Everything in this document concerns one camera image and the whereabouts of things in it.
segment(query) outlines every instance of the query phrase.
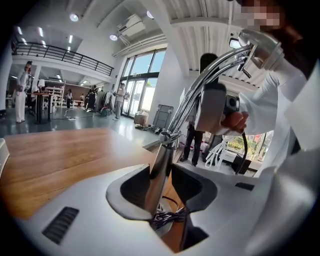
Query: gray device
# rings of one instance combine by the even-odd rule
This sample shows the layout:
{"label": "gray device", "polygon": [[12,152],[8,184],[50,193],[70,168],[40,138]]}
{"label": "gray device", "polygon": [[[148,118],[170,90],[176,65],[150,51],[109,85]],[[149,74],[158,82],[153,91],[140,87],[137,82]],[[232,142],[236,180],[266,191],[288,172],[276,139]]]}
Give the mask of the gray device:
{"label": "gray device", "polygon": [[[251,59],[258,68],[272,69],[283,58],[280,43],[261,32],[244,29],[239,42],[241,48],[217,58],[185,94],[168,129],[159,135],[152,170],[146,163],[82,180],[20,221],[42,252],[262,256],[273,255],[290,239],[319,194],[319,148],[300,151],[280,166],[266,168],[259,178],[173,164],[180,129],[199,96],[196,126],[202,131],[218,134],[223,114],[237,110],[236,99],[226,95],[224,85],[210,86],[212,81],[233,67],[243,71]],[[179,253],[173,253],[150,225],[170,173],[187,211]]]}

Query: cable bundle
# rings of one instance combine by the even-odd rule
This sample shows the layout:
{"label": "cable bundle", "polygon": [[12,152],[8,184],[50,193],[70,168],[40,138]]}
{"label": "cable bundle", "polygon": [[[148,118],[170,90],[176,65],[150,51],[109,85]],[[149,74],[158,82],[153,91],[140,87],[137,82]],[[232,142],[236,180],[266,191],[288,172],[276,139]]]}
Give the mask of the cable bundle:
{"label": "cable bundle", "polygon": [[166,196],[163,196],[163,198],[174,202],[177,205],[177,211],[162,211],[161,207],[158,207],[153,222],[151,224],[154,230],[158,230],[170,222],[184,222],[186,218],[185,207],[179,208],[178,203],[173,199]]}

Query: metal lamp head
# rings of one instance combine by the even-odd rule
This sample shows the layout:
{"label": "metal lamp head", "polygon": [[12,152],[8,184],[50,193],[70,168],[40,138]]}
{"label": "metal lamp head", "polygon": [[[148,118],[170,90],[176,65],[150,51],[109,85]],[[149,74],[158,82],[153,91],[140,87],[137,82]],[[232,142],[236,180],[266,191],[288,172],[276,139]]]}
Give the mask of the metal lamp head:
{"label": "metal lamp head", "polygon": [[284,58],[281,43],[269,34],[243,29],[238,39],[242,47],[252,47],[253,54],[250,59],[258,69],[273,70]]}

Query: glossy gray floor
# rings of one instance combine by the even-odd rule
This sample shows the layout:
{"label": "glossy gray floor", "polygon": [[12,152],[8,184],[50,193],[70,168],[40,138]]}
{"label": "glossy gray floor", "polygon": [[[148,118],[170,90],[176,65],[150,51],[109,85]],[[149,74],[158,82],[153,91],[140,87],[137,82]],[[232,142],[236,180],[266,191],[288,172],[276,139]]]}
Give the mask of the glossy gray floor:
{"label": "glossy gray floor", "polygon": [[[45,124],[35,124],[36,117],[26,113],[25,122],[17,124],[15,109],[9,108],[6,110],[6,118],[0,120],[0,138],[16,134],[108,127],[144,148],[158,141],[158,136],[153,132],[136,129],[132,119],[122,116],[120,120],[115,121],[114,114],[105,118],[99,113],[86,112],[79,108],[70,108],[67,112],[66,110],[58,108],[52,114],[51,122]],[[47,111],[44,111],[43,119],[47,119]]]}

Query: ceiling light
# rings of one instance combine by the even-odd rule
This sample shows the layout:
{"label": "ceiling light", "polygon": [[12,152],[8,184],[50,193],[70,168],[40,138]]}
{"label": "ceiling light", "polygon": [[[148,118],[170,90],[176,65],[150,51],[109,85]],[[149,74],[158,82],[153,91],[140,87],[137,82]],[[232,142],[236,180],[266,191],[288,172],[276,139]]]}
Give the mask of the ceiling light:
{"label": "ceiling light", "polygon": [[79,20],[78,15],[74,13],[71,13],[69,17],[70,17],[70,20],[72,20],[73,22],[77,22]]}
{"label": "ceiling light", "polygon": [[20,35],[22,35],[21,28],[20,28],[19,26],[18,26],[17,28],[18,28],[18,33],[19,33]]}
{"label": "ceiling light", "polygon": [[229,46],[233,49],[241,48],[241,45],[237,39],[231,38],[229,41]]}
{"label": "ceiling light", "polygon": [[150,19],[154,19],[154,17],[152,16],[152,14],[150,13],[150,11],[146,11],[146,15],[150,18]]}
{"label": "ceiling light", "polygon": [[42,30],[41,27],[38,27],[38,32],[41,37],[44,37],[44,31]]}
{"label": "ceiling light", "polygon": [[118,37],[115,34],[111,34],[109,37],[110,37],[110,39],[112,41],[117,41],[118,40]]}
{"label": "ceiling light", "polygon": [[21,40],[22,40],[22,42],[24,42],[24,44],[27,46],[28,44],[27,44],[27,41],[26,41],[26,39],[24,39],[24,38],[21,38]]}

